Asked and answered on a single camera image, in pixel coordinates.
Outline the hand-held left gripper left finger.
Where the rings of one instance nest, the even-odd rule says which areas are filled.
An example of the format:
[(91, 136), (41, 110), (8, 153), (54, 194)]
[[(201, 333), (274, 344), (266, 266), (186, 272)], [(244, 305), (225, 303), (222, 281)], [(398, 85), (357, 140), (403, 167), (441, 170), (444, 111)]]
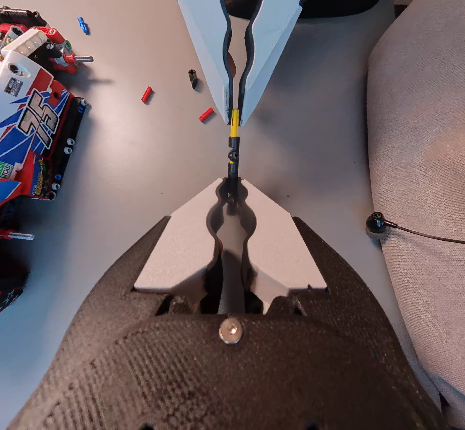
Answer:
[(207, 271), (219, 257), (226, 179), (219, 178), (174, 211), (143, 266), (134, 289), (185, 296), (207, 295)]

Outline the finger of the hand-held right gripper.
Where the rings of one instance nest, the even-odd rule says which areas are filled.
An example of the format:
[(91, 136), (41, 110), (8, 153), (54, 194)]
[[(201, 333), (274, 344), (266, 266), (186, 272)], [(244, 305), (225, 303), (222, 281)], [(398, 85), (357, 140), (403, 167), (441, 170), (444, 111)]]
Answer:
[(178, 0), (178, 4), (212, 99), (228, 125), (233, 108), (233, 77), (227, 56), (232, 29), (224, 0)]
[(245, 31), (238, 108), (244, 126), (258, 105), (301, 13), (301, 0), (259, 0)]

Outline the black lego cylinder piece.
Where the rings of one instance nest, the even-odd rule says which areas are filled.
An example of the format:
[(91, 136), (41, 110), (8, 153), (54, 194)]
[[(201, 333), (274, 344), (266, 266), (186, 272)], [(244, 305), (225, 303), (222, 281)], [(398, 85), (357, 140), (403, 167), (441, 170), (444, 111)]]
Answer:
[(228, 175), (226, 180), (227, 188), (227, 208), (229, 216), (234, 216), (238, 204), (238, 184), (239, 184), (239, 157), (240, 157), (240, 138), (230, 136), (228, 139), (230, 147), (228, 154)]

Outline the red white blue lego car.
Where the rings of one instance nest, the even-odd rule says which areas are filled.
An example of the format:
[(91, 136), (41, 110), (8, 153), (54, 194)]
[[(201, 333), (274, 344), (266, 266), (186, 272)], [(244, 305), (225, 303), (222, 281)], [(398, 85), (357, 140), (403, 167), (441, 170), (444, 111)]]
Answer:
[(92, 56), (71, 43), (34, 10), (0, 9), (0, 236), (32, 241), (19, 228), (25, 199), (56, 198), (87, 109), (58, 79), (75, 75)]

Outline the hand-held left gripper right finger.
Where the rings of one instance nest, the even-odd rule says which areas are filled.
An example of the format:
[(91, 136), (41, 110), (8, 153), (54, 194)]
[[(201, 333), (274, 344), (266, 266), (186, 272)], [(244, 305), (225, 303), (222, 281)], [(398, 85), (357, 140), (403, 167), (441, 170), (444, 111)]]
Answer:
[(327, 288), (294, 219), (245, 179), (238, 185), (246, 232), (241, 278), (247, 313), (266, 313), (278, 297)]

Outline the black earbud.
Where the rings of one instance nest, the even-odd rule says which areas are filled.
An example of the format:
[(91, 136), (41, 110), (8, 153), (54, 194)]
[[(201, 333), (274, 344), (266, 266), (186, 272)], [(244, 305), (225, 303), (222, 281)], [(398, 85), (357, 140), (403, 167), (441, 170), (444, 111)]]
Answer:
[(365, 223), (365, 232), (369, 238), (380, 240), (386, 230), (385, 218), (381, 212), (373, 212), (369, 215)]

